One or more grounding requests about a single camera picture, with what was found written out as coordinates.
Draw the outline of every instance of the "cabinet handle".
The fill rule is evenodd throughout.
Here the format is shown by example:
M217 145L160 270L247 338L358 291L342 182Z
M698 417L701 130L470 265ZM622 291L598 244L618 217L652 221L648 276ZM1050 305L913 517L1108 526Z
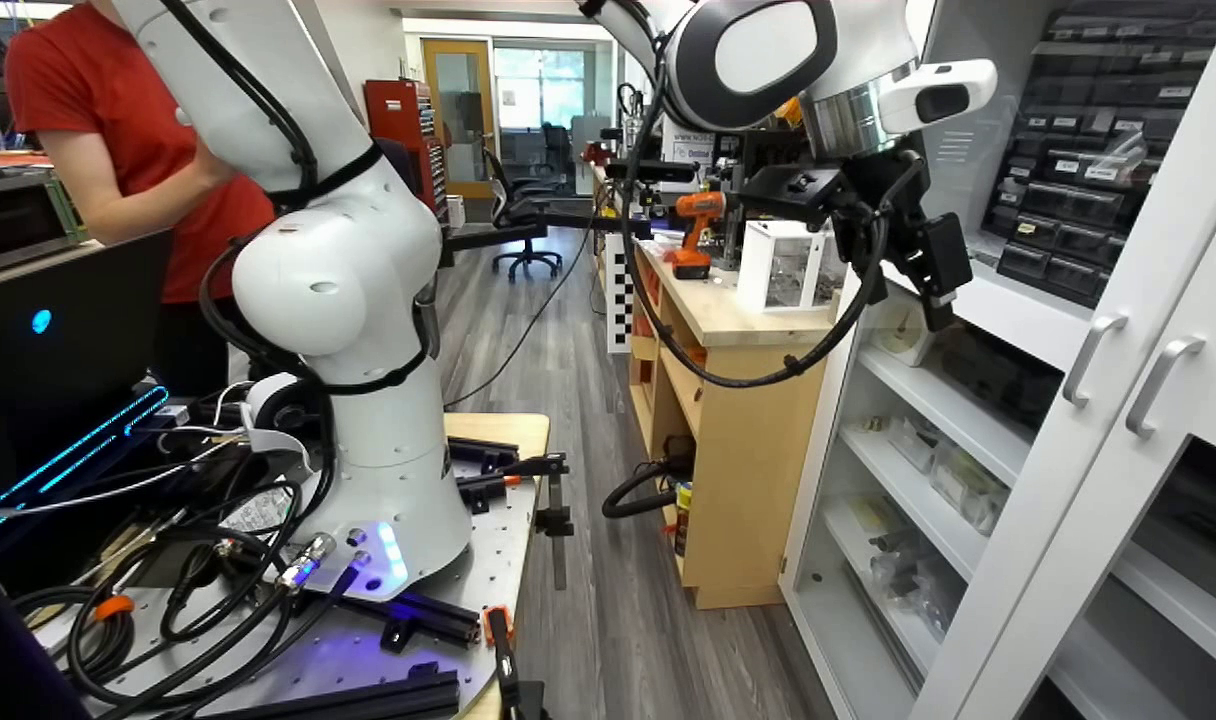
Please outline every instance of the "cabinet handle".
M1151 404L1161 398L1161 388L1167 383L1178 360L1184 356L1199 356L1203 338L1199 335L1181 335L1181 338L1167 338L1157 369L1146 375L1128 417L1126 417L1126 428L1131 435L1151 435L1157 428L1146 425L1146 417L1151 410Z
M1082 356L1077 356L1077 362L1072 362L1072 370L1063 375L1063 388L1059 388L1059 397L1067 404L1088 404L1088 397L1082 392L1082 383L1088 375L1088 362L1091 362L1106 330L1121 330L1126 322L1128 322L1128 317L1091 317L1091 328L1088 328L1088 335L1082 345Z

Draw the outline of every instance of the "door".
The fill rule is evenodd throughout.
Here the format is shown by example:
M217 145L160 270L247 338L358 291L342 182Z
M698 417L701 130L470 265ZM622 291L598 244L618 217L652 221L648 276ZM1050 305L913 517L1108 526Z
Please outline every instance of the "door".
M443 141L449 191L492 200L486 161L486 150L498 150L489 42L424 41L422 49Z
M1216 235L963 717L1018 717L1067 653L1113 717L1216 717Z

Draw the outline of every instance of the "box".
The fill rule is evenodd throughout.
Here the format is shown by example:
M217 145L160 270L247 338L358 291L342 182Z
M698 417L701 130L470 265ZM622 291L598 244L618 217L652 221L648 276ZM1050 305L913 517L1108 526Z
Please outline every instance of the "box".
M832 233L798 221L749 221L737 305L749 312L799 312L832 301L844 265Z

